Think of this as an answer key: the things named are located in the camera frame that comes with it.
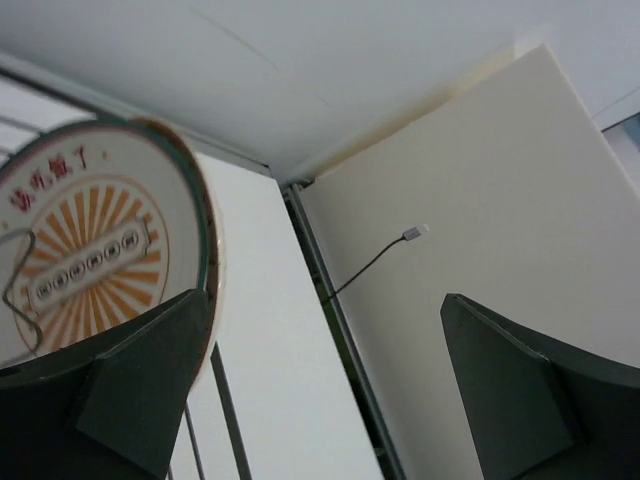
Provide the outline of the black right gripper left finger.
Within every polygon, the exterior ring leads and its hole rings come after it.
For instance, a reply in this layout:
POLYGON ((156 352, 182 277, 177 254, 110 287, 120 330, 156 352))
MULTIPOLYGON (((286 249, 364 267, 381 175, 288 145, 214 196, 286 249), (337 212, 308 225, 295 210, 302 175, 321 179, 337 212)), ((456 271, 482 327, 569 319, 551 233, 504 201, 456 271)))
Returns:
POLYGON ((208 299, 192 289, 2 369, 2 478, 165 478, 208 341, 208 299))

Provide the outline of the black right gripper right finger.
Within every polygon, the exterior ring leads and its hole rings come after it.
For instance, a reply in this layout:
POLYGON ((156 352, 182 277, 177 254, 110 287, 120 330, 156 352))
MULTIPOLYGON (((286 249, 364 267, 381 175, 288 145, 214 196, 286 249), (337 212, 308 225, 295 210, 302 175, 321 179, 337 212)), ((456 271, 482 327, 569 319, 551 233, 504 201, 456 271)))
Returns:
POLYGON ((638 368, 461 294, 440 316, 484 478, 638 478, 638 368))

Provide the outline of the white plate with sunburst print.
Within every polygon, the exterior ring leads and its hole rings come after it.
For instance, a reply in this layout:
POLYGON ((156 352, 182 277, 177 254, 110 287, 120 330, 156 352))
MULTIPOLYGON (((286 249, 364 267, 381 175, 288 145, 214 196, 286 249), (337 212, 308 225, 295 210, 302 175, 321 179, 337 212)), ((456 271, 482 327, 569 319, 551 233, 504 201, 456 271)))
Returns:
POLYGON ((219 210, 167 124, 63 124, 1 156, 1 364, 28 362, 190 289, 217 313, 219 210))

